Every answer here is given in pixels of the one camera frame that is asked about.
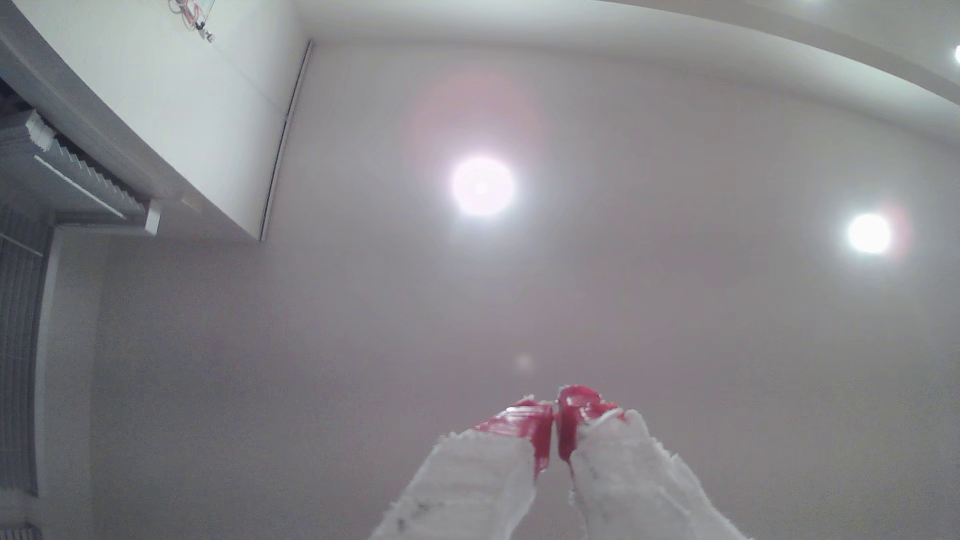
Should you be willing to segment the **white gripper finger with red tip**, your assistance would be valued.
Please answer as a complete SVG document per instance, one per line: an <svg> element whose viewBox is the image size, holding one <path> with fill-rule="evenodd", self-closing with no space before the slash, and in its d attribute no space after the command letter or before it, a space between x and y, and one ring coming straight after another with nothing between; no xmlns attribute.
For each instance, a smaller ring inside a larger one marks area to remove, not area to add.
<svg viewBox="0 0 960 540"><path fill-rule="evenodd" d="M592 388L559 389L558 455L587 539L747 539L642 413Z"/></svg>
<svg viewBox="0 0 960 540"><path fill-rule="evenodd" d="M370 539L511 539L548 467L554 417L528 396L439 438Z"/></svg>

